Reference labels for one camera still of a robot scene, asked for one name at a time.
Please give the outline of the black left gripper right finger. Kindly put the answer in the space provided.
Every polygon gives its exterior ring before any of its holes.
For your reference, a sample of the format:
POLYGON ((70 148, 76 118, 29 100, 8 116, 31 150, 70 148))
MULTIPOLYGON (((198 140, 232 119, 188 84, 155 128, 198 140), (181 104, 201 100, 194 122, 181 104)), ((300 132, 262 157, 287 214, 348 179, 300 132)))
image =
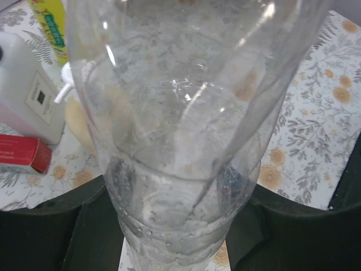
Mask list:
POLYGON ((360 270, 360 199, 324 211, 257 185, 226 245, 231 270, 360 270))

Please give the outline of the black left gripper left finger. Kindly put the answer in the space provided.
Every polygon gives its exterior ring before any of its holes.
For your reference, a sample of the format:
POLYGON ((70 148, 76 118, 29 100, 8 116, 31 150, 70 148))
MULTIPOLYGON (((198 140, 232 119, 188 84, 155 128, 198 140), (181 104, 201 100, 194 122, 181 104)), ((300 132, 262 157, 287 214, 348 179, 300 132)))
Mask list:
POLYGON ((1 212, 1 270, 118 270, 123 241, 102 177, 1 212))

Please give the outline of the clear plastic bottle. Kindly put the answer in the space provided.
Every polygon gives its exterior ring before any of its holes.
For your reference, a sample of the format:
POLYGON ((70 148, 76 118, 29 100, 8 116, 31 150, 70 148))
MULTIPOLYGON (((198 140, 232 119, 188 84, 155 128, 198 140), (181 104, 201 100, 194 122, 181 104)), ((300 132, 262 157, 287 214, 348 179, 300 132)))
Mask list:
POLYGON ((331 1, 68 1, 66 42, 136 270, 204 270, 331 1))

